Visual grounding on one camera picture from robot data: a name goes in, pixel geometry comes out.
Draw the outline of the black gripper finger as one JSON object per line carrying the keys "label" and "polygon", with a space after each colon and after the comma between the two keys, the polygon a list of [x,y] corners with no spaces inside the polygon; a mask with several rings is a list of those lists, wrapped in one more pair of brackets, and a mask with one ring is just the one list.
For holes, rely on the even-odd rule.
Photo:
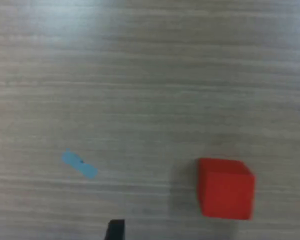
{"label": "black gripper finger", "polygon": [[125,240],[125,220],[110,220],[107,225],[104,240]]}

